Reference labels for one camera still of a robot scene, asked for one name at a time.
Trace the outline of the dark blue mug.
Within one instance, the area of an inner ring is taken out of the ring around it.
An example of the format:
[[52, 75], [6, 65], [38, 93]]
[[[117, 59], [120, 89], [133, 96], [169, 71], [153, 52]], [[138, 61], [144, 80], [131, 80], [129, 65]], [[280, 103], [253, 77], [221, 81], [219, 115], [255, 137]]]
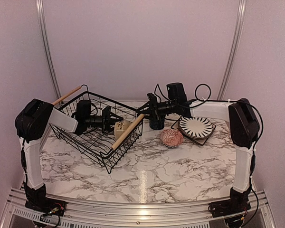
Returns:
[[165, 116], [160, 116], [159, 120], [150, 119], [149, 127], [153, 130], [162, 130], [165, 127]]

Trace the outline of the black wire dish rack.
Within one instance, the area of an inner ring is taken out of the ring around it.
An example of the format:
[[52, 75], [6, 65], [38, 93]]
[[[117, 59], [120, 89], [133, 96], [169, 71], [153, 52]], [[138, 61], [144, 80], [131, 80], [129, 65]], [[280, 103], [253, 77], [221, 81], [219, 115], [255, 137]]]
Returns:
[[122, 134], [118, 140], [115, 140], [114, 136], [115, 123], [111, 123], [112, 131], [110, 133], [102, 133], [101, 128], [90, 127], [81, 135], [69, 133], [57, 126], [51, 127], [57, 138], [64, 140], [93, 163], [111, 173], [116, 164], [142, 135], [143, 119], [138, 117], [135, 108], [90, 92], [87, 88], [80, 94], [72, 95], [62, 101], [57, 108], [67, 116], [74, 118], [76, 105], [81, 100], [90, 100], [92, 102], [92, 115], [101, 115], [102, 110], [108, 106], [111, 107], [111, 112], [135, 124], [129, 133]]

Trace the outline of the blue white patterned bowl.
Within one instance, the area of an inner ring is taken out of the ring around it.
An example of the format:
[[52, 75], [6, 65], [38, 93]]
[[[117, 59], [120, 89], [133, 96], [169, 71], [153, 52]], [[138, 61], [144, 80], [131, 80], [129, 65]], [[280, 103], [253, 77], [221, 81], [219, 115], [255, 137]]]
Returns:
[[166, 129], [162, 131], [160, 134], [160, 139], [162, 144], [168, 148], [176, 148], [184, 141], [181, 132], [175, 129]]

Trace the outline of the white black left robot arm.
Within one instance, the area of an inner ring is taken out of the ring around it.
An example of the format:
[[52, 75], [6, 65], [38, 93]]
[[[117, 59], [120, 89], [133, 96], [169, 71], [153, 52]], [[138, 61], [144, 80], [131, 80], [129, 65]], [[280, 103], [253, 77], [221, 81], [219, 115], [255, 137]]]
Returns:
[[101, 115], [93, 114], [90, 100], [78, 102], [75, 112], [71, 115], [66, 115], [51, 103], [38, 99], [30, 101], [15, 120], [17, 136], [21, 143], [26, 207], [46, 212], [52, 209], [63, 211], [66, 205], [64, 201], [46, 197], [46, 186], [41, 175], [40, 152], [50, 125], [75, 135], [82, 135], [89, 127], [110, 133], [115, 123], [122, 120], [123, 118], [112, 113], [108, 106], [102, 110]]

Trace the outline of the beige ceramic bowl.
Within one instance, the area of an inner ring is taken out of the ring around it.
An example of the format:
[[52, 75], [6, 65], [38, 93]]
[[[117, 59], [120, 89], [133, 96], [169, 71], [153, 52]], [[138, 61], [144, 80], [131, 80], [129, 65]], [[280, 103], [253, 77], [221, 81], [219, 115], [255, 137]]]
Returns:
[[131, 125], [131, 122], [128, 120], [118, 121], [114, 125], [114, 136], [115, 140], [118, 140], [119, 137], [127, 130], [127, 128]]

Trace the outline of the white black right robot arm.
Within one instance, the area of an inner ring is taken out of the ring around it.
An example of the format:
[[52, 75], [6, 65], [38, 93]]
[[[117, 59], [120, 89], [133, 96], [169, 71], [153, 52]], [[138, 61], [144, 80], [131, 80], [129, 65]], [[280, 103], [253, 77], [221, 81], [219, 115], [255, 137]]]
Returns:
[[259, 111], [246, 98], [237, 101], [211, 100], [195, 97], [187, 99], [182, 83], [167, 85], [165, 101], [148, 93], [148, 102], [136, 111], [151, 122], [159, 123], [169, 114], [186, 117], [220, 119], [226, 122], [236, 149], [236, 169], [229, 199], [210, 203], [213, 216], [250, 209], [248, 196], [252, 192], [251, 176], [255, 169], [255, 147], [262, 136], [264, 124]]

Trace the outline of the white round plate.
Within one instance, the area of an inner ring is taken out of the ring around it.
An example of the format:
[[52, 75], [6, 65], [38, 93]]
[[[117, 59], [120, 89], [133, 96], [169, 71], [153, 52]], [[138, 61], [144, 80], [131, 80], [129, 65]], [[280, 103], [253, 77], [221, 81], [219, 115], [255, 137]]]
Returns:
[[212, 122], [206, 117], [182, 117], [179, 128], [186, 136], [194, 139], [208, 138], [214, 131]]

